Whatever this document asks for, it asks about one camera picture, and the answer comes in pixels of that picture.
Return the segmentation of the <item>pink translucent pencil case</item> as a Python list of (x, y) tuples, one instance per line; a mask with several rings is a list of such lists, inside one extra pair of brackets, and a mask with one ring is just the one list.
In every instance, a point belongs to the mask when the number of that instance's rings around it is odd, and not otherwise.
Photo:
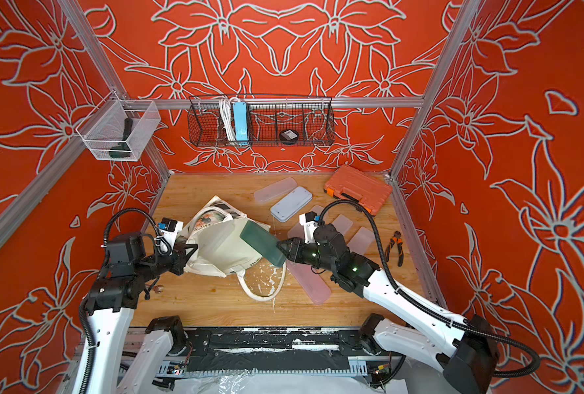
[(315, 274), (310, 265), (286, 262), (286, 267), (315, 305), (322, 305), (331, 297), (331, 289)]

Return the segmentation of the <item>translucent frosted pencil case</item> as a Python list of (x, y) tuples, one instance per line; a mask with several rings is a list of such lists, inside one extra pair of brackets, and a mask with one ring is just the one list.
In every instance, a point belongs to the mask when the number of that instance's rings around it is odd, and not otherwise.
[[(323, 211), (323, 206), (314, 205), (313, 208), (311, 208), (311, 211), (316, 214), (320, 214), (321, 211)], [(305, 236), (303, 232), (303, 226), (299, 222), (295, 223), (295, 226), (293, 226), (293, 228), (291, 228), (290, 231), (288, 231), (287, 237), (288, 238), (298, 237), (304, 240)]]

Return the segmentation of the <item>green edged case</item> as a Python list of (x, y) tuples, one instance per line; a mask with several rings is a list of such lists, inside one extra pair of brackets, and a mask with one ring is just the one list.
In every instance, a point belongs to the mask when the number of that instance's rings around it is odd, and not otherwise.
[(282, 268), (286, 257), (278, 248), (278, 240), (267, 229), (249, 220), (239, 236), (276, 268)]

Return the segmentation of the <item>white printed canvas tote bag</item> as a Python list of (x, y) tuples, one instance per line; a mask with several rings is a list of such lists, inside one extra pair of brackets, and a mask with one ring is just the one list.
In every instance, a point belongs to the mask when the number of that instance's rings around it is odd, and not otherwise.
[(269, 231), (269, 226), (252, 220), (219, 196), (213, 196), (176, 238), (176, 248), (197, 246), (185, 265), (185, 272), (208, 277), (235, 275), (251, 299), (268, 302), (276, 298), (284, 285), (285, 274), (267, 295), (253, 293), (246, 283), (246, 271), (266, 258), (263, 252), (257, 251), (240, 237), (242, 231), (250, 227)]

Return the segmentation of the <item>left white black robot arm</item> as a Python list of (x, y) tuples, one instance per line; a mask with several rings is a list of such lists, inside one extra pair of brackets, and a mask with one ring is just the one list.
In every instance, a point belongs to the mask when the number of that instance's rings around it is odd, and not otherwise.
[(124, 343), (141, 293), (148, 293), (147, 282), (162, 274), (179, 274), (198, 250), (188, 244), (168, 255), (145, 254), (141, 244), (108, 241), (106, 260), (88, 295), (79, 307), (84, 346), (73, 391), (75, 393), (156, 392), (153, 381), (167, 356), (193, 351), (181, 319), (155, 318), (146, 328), (142, 346), (134, 361), (119, 376)]

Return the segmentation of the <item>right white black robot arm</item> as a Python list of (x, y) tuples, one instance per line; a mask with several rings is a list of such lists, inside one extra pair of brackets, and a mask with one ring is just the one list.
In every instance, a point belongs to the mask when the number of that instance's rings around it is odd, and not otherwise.
[(541, 360), (530, 346), (494, 333), (485, 318), (466, 318), (423, 298), (394, 279), (374, 217), (360, 204), (372, 228), (380, 261), (350, 250), (344, 236), (325, 222), (328, 211), (300, 215), (303, 237), (278, 241), (291, 262), (331, 272), (340, 288), (392, 312), (408, 323), (397, 328), (382, 317), (362, 327), (384, 351), (402, 354), (442, 373), (459, 393), (485, 393), (495, 378), (515, 379), (536, 372)]

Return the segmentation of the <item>orange plastic tool case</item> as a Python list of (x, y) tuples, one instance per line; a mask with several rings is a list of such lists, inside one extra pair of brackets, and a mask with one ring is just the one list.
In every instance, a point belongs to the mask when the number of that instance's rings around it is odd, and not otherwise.
[(339, 167), (323, 190), (334, 199), (358, 203), (374, 217), (392, 193), (392, 188), (384, 181), (348, 165)]

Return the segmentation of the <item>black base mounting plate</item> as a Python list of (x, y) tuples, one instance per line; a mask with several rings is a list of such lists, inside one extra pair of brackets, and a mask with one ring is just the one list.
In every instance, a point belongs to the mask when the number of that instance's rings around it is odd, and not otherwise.
[(247, 372), (364, 377), (382, 374), (402, 358), (366, 351), (357, 328), (186, 328), (187, 348), (167, 356), (157, 376), (187, 379)]

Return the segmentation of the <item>dark green flashlight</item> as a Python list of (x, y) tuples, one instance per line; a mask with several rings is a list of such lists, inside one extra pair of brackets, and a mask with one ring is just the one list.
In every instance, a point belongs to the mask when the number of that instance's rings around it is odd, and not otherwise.
[(121, 141), (117, 145), (111, 147), (109, 150), (109, 157), (111, 159), (126, 159), (132, 155), (132, 151), (129, 147), (129, 144), (127, 143), (127, 139), (132, 133), (133, 124), (134, 122), (132, 118), (126, 118), (124, 120), (124, 129)]

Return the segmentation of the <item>light blue power bank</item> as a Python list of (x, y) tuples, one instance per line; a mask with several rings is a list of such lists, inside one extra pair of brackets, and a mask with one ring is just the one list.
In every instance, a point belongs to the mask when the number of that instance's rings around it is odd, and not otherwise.
[(241, 144), (247, 144), (249, 141), (249, 114), (247, 104), (241, 101), (235, 102), (233, 103), (232, 108), (235, 121), (236, 141)]

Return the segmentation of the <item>orange handled pliers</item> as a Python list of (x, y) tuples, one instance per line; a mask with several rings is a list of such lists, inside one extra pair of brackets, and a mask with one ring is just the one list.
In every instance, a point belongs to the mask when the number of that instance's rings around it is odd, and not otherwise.
[(384, 251), (384, 258), (387, 262), (391, 260), (392, 252), (395, 251), (396, 263), (402, 267), (405, 261), (404, 243), (400, 231), (395, 231), (389, 240), (387, 248)]

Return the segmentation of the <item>clear plastic wall bin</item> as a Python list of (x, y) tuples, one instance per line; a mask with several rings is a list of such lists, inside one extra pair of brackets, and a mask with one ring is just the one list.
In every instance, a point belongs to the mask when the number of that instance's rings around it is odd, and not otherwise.
[[(132, 118), (134, 122), (132, 133), (127, 139), (132, 155), (126, 159), (111, 159), (109, 150), (121, 141), (126, 118)], [(131, 107), (124, 100), (109, 98), (96, 106), (76, 127), (75, 132), (91, 155), (99, 161), (137, 162), (160, 122), (161, 115), (152, 101), (142, 101)]]

